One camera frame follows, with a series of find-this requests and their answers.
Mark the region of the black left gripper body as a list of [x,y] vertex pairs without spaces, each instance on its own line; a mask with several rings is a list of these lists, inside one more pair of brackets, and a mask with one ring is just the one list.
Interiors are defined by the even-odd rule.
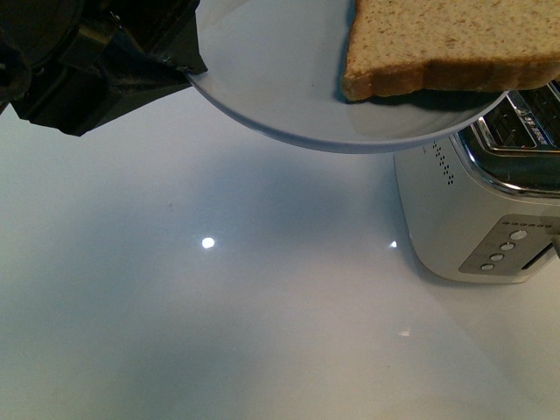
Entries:
[[181,1],[3,1],[1,107],[81,136],[184,87],[159,53]]

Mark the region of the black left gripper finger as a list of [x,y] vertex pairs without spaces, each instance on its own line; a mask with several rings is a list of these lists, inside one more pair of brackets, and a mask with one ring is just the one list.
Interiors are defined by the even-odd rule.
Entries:
[[135,83],[186,83],[207,71],[199,48],[198,1],[112,1],[118,23],[108,46],[116,74]]

